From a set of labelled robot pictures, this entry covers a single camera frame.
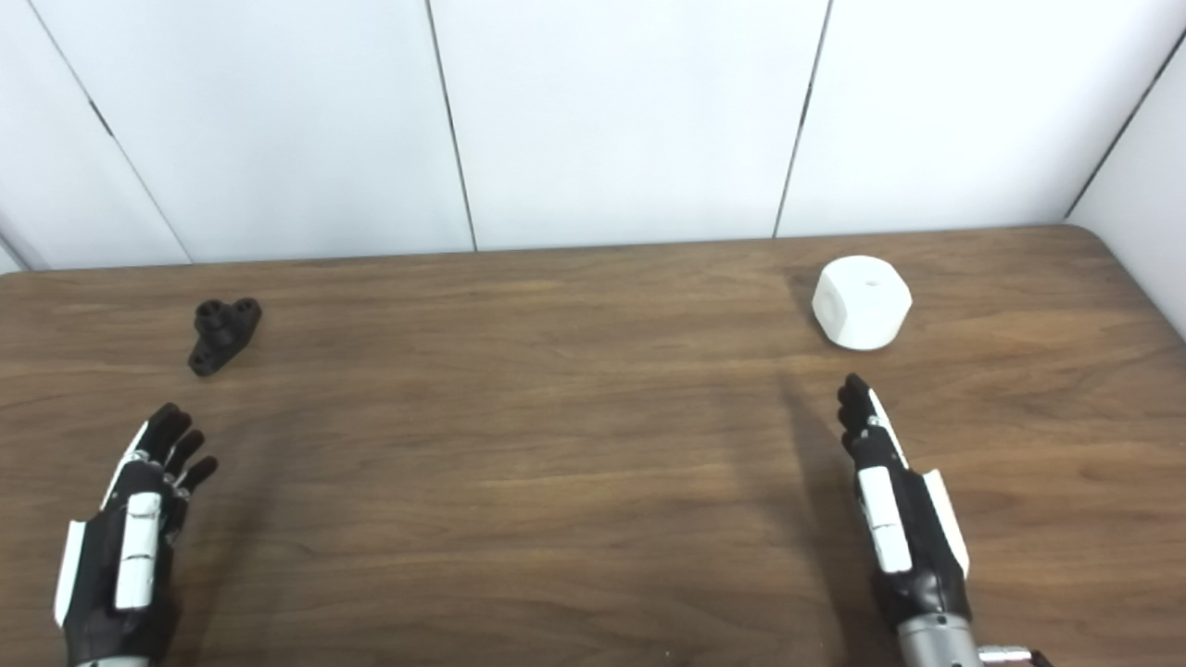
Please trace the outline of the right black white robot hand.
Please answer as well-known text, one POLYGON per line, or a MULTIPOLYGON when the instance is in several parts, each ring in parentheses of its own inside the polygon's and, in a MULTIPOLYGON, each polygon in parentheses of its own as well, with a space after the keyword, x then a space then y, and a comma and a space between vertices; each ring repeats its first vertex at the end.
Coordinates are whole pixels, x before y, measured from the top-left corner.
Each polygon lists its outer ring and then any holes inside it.
POLYGON ((839 388, 839 423, 873 546, 871 580, 885 624, 895 630, 931 615, 973 621, 967 545, 940 472, 910 466, 876 392, 857 374, 839 388))

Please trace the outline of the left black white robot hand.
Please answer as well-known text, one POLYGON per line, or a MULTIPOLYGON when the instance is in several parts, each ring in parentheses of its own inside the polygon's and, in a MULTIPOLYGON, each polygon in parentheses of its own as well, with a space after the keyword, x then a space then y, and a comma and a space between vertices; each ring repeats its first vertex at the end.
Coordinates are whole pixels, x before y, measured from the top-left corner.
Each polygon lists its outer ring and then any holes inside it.
POLYGON ((165 404, 141 423, 98 510, 68 525, 55 624, 68 666, 160 666, 181 620, 172 573, 197 485, 219 460, 192 460, 205 436, 165 404))

